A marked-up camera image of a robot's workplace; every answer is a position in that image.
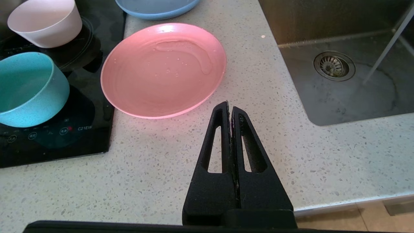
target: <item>pink plate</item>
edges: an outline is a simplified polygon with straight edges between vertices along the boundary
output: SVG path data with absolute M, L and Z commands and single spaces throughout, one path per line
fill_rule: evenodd
M 219 86 L 226 53 L 211 33 L 167 23 L 138 31 L 117 45 L 102 68 L 106 98 L 131 116 L 161 119 L 202 104 Z

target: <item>countertop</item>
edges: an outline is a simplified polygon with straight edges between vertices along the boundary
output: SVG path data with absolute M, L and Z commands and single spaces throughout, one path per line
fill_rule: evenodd
M 171 119 L 116 111 L 103 155 L 1 169 L 2 233 L 36 220 L 181 224 L 211 112 L 225 100 L 248 113 L 297 213 L 414 193 L 414 114 L 312 124 L 258 1 L 205 0 L 162 22 L 221 41 L 228 66 L 217 91 Z M 162 22 L 129 17 L 125 35 Z

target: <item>light blue bowl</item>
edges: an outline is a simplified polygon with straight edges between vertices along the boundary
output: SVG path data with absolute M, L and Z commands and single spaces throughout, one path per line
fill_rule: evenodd
M 200 0 L 115 0 L 127 14 L 140 19 L 162 20 L 182 15 Z
M 55 116 L 69 97 L 69 83 L 52 59 L 37 52 L 0 61 L 0 123 L 31 127 Z

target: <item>blue plate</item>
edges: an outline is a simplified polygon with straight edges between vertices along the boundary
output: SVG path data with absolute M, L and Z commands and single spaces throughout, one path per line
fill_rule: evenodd
M 162 20 L 177 17 L 194 8 L 200 0 L 115 0 L 127 14 L 140 19 Z

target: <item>plate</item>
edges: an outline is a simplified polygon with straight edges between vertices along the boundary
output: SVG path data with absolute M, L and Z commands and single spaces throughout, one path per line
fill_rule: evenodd
M 202 104 L 219 86 L 226 53 L 206 30 L 181 23 L 158 24 L 119 43 L 101 73 L 103 93 L 131 116 L 162 119 Z
M 118 6 L 129 15 L 147 20 L 177 17 L 199 2 L 200 0 L 116 0 Z

